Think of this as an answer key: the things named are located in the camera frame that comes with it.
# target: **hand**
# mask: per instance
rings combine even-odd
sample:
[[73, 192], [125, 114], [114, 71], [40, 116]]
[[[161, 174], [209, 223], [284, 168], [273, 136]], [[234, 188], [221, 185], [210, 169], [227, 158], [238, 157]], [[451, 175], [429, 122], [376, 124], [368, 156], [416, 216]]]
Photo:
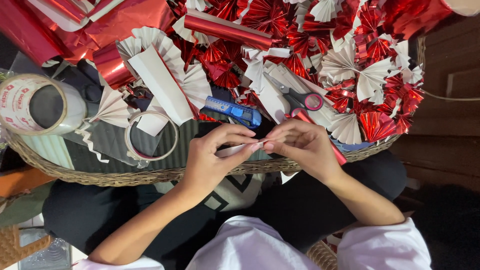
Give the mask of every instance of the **hand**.
[[324, 127], [289, 119], [267, 134], [269, 140], [262, 148], [290, 158], [309, 175], [324, 184], [339, 179], [344, 172], [338, 164]]
[[247, 160], [259, 145], [244, 147], [240, 152], [218, 158], [215, 152], [224, 144], [253, 144], [255, 132], [239, 124], [222, 124], [202, 138], [190, 141], [185, 175], [178, 185], [187, 191], [194, 205], [202, 201], [222, 181], [229, 171]]

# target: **cable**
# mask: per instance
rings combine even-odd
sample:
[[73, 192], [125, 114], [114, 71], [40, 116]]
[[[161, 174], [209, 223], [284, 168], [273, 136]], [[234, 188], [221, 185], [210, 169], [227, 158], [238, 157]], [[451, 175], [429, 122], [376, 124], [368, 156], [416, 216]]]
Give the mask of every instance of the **cable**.
[[423, 88], [421, 88], [420, 91], [422, 91], [423, 93], [425, 93], [425, 94], [427, 94], [431, 97], [438, 98], [438, 99], [444, 99], [444, 100], [452, 100], [452, 101], [478, 101], [478, 100], [480, 100], [480, 98], [446, 98], [446, 97], [440, 97], [440, 96], [437, 96], [437, 95], [434, 95], [434, 94], [430, 94], [429, 92], [425, 91]]

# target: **masking tape roll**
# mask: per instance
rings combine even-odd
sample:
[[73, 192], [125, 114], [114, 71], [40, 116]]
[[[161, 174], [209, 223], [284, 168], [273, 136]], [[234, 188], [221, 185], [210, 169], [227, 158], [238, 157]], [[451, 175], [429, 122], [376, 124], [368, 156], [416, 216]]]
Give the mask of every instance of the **masking tape roll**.
[[[167, 119], [168, 122], [170, 122], [170, 124], [173, 126], [173, 128], [175, 130], [175, 141], [173, 142], [172, 148], [165, 155], [161, 155], [161, 156], [158, 156], [158, 157], [149, 157], [149, 156], [146, 156], [146, 155], [140, 153], [139, 151], [137, 151], [132, 145], [132, 140], [130, 139], [130, 131], [132, 130], [132, 126], [136, 122], [137, 119], [140, 120], [140, 118], [142, 116], [146, 115], [146, 114], [156, 114], [157, 116], [160, 116], [160, 117], [163, 117], [163, 118]], [[135, 117], [130, 119], [130, 124], [125, 129], [125, 144], [127, 145], [128, 151], [130, 153], [129, 156], [136, 159], [136, 160], [146, 160], [146, 161], [162, 160], [162, 159], [166, 158], [168, 155], [170, 155], [173, 152], [173, 150], [175, 150], [175, 147], [177, 147], [178, 141], [179, 141], [179, 132], [178, 132], [178, 128], [175, 125], [175, 123], [168, 116], [166, 116], [166, 115], [164, 115], [160, 112], [157, 112], [157, 111], [144, 111], [144, 112], [141, 112], [141, 113], [137, 114]]]
[[[60, 118], [49, 128], [43, 128], [30, 114], [30, 101], [42, 87], [54, 86], [63, 101]], [[66, 83], [37, 74], [21, 74], [6, 79], [0, 85], [0, 123], [22, 135], [65, 134], [78, 128], [86, 116], [86, 104], [78, 90]]]

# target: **white sleeve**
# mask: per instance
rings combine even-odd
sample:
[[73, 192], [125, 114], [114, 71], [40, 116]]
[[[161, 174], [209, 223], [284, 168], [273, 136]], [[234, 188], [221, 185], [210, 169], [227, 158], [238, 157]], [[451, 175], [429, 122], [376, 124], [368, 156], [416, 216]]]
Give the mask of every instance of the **white sleeve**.
[[165, 270], [159, 262], [147, 257], [142, 257], [126, 265], [107, 265], [92, 262], [88, 259], [80, 260], [73, 265], [73, 270]]
[[413, 220], [390, 226], [356, 228], [344, 234], [337, 249], [342, 270], [431, 269], [430, 254]]

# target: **black scissors with pink handles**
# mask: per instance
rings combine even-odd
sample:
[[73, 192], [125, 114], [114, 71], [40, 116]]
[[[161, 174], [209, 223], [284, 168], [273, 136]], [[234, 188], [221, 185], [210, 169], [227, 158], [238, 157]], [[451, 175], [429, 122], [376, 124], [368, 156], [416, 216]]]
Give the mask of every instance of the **black scissors with pink handles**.
[[316, 111], [323, 106], [324, 100], [321, 95], [317, 93], [300, 94], [294, 89], [282, 84], [268, 73], [264, 72], [264, 75], [278, 90], [280, 90], [280, 92], [282, 92], [283, 97], [290, 104], [290, 112], [288, 114], [291, 117], [297, 115], [301, 110], [308, 114], [307, 110]]

